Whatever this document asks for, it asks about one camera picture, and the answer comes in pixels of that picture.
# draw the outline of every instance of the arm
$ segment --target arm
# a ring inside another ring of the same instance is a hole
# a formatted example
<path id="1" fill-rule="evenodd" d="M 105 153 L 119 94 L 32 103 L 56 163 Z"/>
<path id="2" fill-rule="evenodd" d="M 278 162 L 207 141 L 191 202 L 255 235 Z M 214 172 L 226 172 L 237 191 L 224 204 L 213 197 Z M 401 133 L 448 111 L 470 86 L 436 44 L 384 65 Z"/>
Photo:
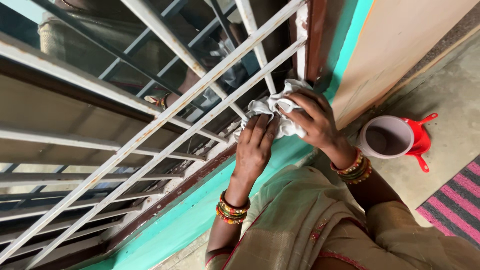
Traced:
<path id="1" fill-rule="evenodd" d="M 240 133 L 237 144 L 235 169 L 225 193 L 225 200 L 235 207 L 242 207 L 258 176 L 262 174 L 272 155 L 271 147 L 276 136 L 279 116 L 268 124 L 269 116 L 252 117 Z M 205 258 L 219 252 L 231 252 L 240 239 L 241 224 L 228 224 L 215 217 Z"/>
<path id="2" fill-rule="evenodd" d="M 306 89 L 292 93 L 288 98 L 305 109 L 282 112 L 307 131 L 303 140 L 322 150 L 337 168 L 350 167 L 356 150 L 336 129 L 333 111 L 326 98 Z M 375 170 L 367 180 L 347 187 L 365 212 L 379 203 L 400 201 L 398 194 Z"/>

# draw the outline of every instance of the woman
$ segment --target woman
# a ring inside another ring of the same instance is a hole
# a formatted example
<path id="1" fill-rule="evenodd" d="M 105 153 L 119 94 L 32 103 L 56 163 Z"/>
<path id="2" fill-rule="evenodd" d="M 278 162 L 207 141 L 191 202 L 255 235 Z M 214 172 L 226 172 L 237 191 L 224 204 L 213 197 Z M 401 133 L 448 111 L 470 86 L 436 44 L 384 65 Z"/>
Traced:
<path id="1" fill-rule="evenodd" d="M 268 124 L 267 115 L 252 117 L 240 134 L 236 167 L 217 206 L 208 270 L 479 268 L 480 252 L 469 242 L 415 222 L 370 161 L 336 129 L 323 96 L 302 89 L 288 98 L 304 111 L 285 114 L 307 131 L 304 141 L 330 158 L 349 192 L 314 168 L 287 167 L 249 204 L 278 125 L 278 116 Z M 354 206 L 352 195 L 365 212 Z"/>

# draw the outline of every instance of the turquoise wall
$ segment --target turquoise wall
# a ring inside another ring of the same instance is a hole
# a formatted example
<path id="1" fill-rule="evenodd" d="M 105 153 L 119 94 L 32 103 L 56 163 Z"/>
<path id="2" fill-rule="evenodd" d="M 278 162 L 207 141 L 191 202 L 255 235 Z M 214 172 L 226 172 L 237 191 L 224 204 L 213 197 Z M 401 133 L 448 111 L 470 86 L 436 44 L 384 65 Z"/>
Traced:
<path id="1" fill-rule="evenodd" d="M 324 93 L 330 103 L 372 3 L 373 0 L 346 1 L 327 60 L 335 67 L 332 82 Z M 296 163 L 312 150 L 312 146 L 296 136 L 276 140 L 272 146 L 272 158 L 253 186 L 251 195 L 279 170 Z M 138 237 L 127 239 L 129 242 L 118 252 L 84 270 L 146 270 L 186 247 L 212 226 L 218 196 L 227 188 L 234 168 L 235 156 L 232 156 L 144 225 L 141 229 L 145 229 Z"/>

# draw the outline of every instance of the doormat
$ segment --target doormat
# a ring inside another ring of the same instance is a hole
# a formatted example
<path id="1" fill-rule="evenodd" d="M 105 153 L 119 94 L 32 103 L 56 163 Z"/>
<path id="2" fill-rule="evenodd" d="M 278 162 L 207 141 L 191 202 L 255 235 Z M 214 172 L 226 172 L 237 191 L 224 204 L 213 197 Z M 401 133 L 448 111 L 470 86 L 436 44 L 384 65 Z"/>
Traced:
<path id="1" fill-rule="evenodd" d="M 480 248 L 480 156 L 437 190 L 417 212 L 447 236 Z"/>

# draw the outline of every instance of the white cloth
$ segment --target white cloth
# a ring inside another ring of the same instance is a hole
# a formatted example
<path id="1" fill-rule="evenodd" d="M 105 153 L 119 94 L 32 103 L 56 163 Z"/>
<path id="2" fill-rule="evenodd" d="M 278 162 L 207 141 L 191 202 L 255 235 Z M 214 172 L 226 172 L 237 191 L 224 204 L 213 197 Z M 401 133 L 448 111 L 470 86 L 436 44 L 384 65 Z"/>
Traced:
<path id="1" fill-rule="evenodd" d="M 245 114 L 245 117 L 242 118 L 240 128 L 238 128 L 233 136 L 235 140 L 238 141 L 240 132 L 245 128 L 248 123 L 248 120 L 262 113 L 270 114 L 270 122 L 273 119 L 274 113 L 280 114 L 280 123 L 278 124 L 278 132 L 276 134 L 276 139 L 279 139 L 283 136 L 292 136 L 297 134 L 299 137 L 303 138 L 307 132 L 298 124 L 287 118 L 286 115 L 283 115 L 278 109 L 277 105 L 281 107 L 285 112 L 291 112 L 293 109 L 301 108 L 295 102 L 290 99 L 283 98 L 284 95 L 288 93 L 293 93 L 295 90 L 300 88 L 307 88 L 313 90 L 310 85 L 304 81 L 298 81 L 294 79 L 285 80 L 285 88 L 282 92 L 278 94 L 272 94 L 268 98 L 262 98 L 261 100 L 252 100 L 248 104 L 248 113 Z"/>

